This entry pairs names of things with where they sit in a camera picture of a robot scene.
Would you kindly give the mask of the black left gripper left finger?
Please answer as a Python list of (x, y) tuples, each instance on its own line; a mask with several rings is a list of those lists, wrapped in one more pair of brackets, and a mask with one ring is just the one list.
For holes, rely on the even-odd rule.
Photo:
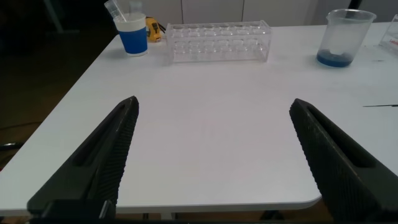
[(35, 218), (113, 218), (139, 102), (122, 100), (28, 201)]

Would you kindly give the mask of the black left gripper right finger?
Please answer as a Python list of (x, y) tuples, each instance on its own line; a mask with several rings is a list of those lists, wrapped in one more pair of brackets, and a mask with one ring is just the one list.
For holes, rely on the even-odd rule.
[(397, 175), (310, 103), (294, 99), (289, 115), (333, 219), (397, 223)]

